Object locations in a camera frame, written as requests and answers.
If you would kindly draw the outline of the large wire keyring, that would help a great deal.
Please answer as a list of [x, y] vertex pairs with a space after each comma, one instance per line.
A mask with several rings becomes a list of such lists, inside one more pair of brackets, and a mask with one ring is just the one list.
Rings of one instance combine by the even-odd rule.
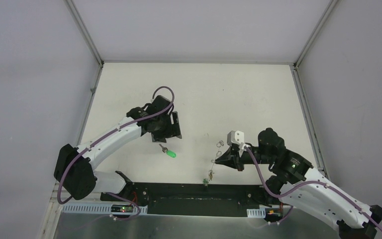
[[213, 168], [214, 168], [214, 165], [215, 165], [215, 161], [217, 158], [219, 158], [221, 155], [222, 155], [222, 152], [221, 152], [221, 148], [224, 146], [224, 141], [223, 140], [220, 140], [217, 144], [216, 144], [216, 148], [217, 148], [217, 152], [216, 152], [216, 155], [214, 157], [214, 159], [211, 161], [212, 162], [212, 166], [208, 172], [208, 180], [209, 181], [212, 181], [213, 179]]

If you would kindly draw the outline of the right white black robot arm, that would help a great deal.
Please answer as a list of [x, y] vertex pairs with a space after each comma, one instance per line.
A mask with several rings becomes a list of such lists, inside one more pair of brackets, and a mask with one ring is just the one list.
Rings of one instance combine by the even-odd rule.
[[229, 148], [215, 164], [238, 171], [253, 164], [265, 202], [296, 207], [327, 224], [342, 239], [373, 239], [382, 232], [382, 207], [365, 204], [340, 189], [310, 161], [287, 149], [272, 128], [258, 134], [256, 146], [245, 142], [241, 131], [231, 131], [227, 144]]

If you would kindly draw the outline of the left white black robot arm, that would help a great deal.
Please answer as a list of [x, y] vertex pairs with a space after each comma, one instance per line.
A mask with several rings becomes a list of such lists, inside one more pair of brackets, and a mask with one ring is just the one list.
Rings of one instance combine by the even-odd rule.
[[153, 142], [165, 143], [168, 138], [182, 138], [179, 116], [173, 103], [156, 96], [144, 107], [132, 108], [106, 133], [78, 146], [64, 145], [54, 171], [61, 183], [58, 194], [66, 190], [70, 198], [81, 200], [91, 193], [112, 193], [119, 201], [132, 194], [126, 176], [120, 172], [101, 172], [97, 167], [127, 143], [150, 133]]

